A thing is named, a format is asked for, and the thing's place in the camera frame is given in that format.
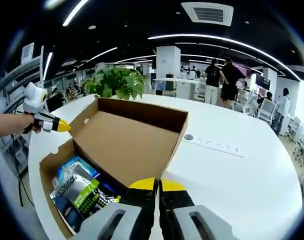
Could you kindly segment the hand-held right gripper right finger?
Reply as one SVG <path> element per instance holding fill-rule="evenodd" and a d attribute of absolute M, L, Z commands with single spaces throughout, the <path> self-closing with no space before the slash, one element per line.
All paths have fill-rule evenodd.
<path fill-rule="evenodd" d="M 204 205 L 195 205 L 186 188 L 159 180 L 159 225 L 165 240 L 236 240 L 232 226 Z"/>

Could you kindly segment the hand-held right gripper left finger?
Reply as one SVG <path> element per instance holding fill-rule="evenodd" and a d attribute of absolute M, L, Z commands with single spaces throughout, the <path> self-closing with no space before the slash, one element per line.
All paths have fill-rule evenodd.
<path fill-rule="evenodd" d="M 87 218 L 77 240 L 148 240 L 154 225 L 158 181 L 154 177 L 131 184 L 119 203 L 113 202 Z"/>

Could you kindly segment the person's left hand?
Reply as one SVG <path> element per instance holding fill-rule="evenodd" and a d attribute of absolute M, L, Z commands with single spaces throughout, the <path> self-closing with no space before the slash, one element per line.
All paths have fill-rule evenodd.
<path fill-rule="evenodd" d="M 43 127 L 43 121 L 39 119 L 34 119 L 31 124 L 24 128 L 23 134 L 27 134 L 31 131 L 39 133 Z"/>

